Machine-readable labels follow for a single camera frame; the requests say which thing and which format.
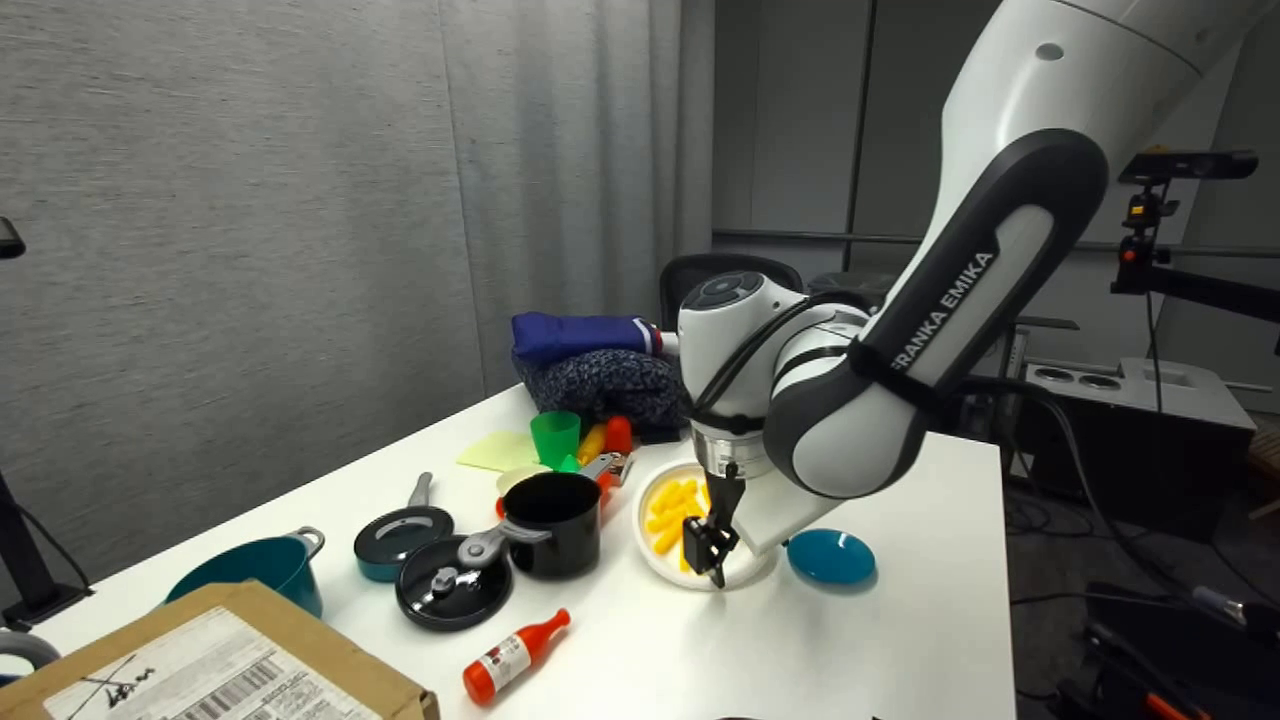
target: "cardboard box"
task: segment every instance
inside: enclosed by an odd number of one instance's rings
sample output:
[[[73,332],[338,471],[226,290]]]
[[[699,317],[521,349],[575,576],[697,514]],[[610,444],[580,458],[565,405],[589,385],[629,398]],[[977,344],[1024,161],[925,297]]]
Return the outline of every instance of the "cardboard box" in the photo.
[[[439,720],[434,695],[262,584],[208,584],[0,687],[3,720]]]

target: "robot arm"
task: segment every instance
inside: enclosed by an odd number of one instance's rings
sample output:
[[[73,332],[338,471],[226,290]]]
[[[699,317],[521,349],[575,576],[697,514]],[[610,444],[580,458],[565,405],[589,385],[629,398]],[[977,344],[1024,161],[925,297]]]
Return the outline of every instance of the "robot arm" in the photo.
[[[1096,214],[1113,171],[1266,0],[1003,0],[943,103],[928,234],[885,308],[720,274],[679,308],[679,367],[710,514],[684,556],[720,570],[735,532],[786,538],[901,480],[925,398],[972,367]]]

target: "gray curtain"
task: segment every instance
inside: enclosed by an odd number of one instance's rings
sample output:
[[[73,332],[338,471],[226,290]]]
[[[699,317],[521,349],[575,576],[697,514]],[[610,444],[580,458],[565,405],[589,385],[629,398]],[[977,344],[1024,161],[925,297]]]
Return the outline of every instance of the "gray curtain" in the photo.
[[[512,310],[656,310],[710,243],[710,0],[445,0],[483,377]]]

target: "white table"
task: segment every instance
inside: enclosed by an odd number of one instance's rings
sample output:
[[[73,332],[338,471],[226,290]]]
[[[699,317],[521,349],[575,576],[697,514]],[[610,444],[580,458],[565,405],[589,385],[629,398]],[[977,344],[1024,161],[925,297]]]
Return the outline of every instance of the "white table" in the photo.
[[[872,543],[881,581],[820,591],[775,563],[752,589],[684,591],[647,570],[632,543],[632,494],[651,467],[686,458],[686,444],[637,451],[632,485],[603,524],[599,568],[570,584],[517,576],[512,600],[480,626],[434,635],[413,626],[386,584],[355,570],[355,532],[401,508],[413,480],[434,471],[434,504],[460,532],[487,529],[496,474],[451,462],[472,440],[522,429],[521,388],[449,414],[315,485],[260,504],[119,576],[36,626],[73,651],[160,605],[176,576],[213,551],[299,524],[326,532],[315,556],[323,618],[439,695],[445,717],[550,720],[933,720],[1010,717],[1010,635],[1001,455],[987,444],[928,434],[921,462],[889,490],[842,504],[825,529]],[[492,712],[468,702],[460,667],[528,618],[570,608],[550,659]]]

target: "black pot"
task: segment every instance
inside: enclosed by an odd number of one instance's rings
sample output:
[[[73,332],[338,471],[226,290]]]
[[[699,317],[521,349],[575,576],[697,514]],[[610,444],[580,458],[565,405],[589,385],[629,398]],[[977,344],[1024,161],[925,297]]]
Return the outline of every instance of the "black pot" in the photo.
[[[599,485],[570,471],[541,471],[508,486],[508,551],[522,576],[570,581],[599,563]]]

